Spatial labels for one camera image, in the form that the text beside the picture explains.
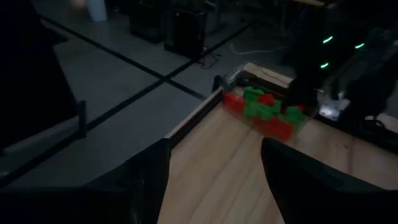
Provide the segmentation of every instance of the green led light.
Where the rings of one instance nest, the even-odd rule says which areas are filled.
[[[363,46],[365,46],[365,44],[364,44],[364,43],[362,43],[362,44],[359,44],[359,45],[355,46],[355,49],[360,49],[360,48],[361,48],[361,47],[363,47]]]
[[[325,44],[325,43],[331,41],[332,39],[333,39],[333,36],[330,36],[329,38],[327,38],[326,40],[324,40],[323,43]]]
[[[321,69],[326,68],[327,66],[329,66],[329,63],[324,63],[323,65],[321,65]]]

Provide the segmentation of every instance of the wooden table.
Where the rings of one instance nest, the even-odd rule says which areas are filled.
[[[291,81],[251,63],[244,69],[280,86],[286,87]],[[216,90],[166,137],[171,138],[192,122],[220,91]],[[158,223],[283,223],[262,166],[262,137],[230,115],[221,103],[216,105],[172,149]],[[359,179],[384,189],[398,189],[395,154],[323,123],[308,122],[287,144]]]

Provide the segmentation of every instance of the wooden surface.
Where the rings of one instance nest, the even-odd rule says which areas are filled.
[[[284,223],[262,168],[262,137],[219,104],[173,149],[158,223]],[[396,155],[323,123],[308,122],[287,144],[369,183],[398,189]]]

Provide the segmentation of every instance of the white container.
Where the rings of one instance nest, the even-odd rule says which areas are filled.
[[[88,13],[94,22],[106,21],[105,0],[86,0]]]

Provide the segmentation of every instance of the gray floor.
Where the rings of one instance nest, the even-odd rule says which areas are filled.
[[[161,75],[167,75],[188,59],[163,49],[163,43],[151,44],[129,34],[127,17],[113,14],[106,22],[91,22],[84,7],[76,7],[77,0],[34,0],[37,12],[59,24],[114,50]],[[210,14],[208,27],[212,26]],[[229,11],[223,14],[228,26],[221,32],[206,38],[211,47],[227,38],[246,24],[239,21],[240,13]],[[158,81],[156,77],[100,50],[93,45],[43,22],[45,26],[69,38],[68,42],[57,45],[54,50],[65,76],[78,100],[86,100],[88,121],[101,116],[114,106]],[[268,53],[240,55],[231,51],[272,50],[283,46],[270,36],[277,30],[258,27],[250,28],[215,53],[221,54],[219,62],[211,69],[201,65],[191,67],[173,77],[194,91],[208,96],[216,75],[223,75],[245,62],[255,62],[267,68],[294,77],[289,67],[280,66],[282,50]],[[206,64],[213,58],[206,57]],[[77,140],[37,168],[11,184],[13,187],[74,186],[95,179],[117,167],[125,160],[141,152],[172,130],[186,115],[194,110],[201,100],[169,84],[162,84],[133,104],[91,130],[85,139]],[[21,153],[26,161],[26,154]]]

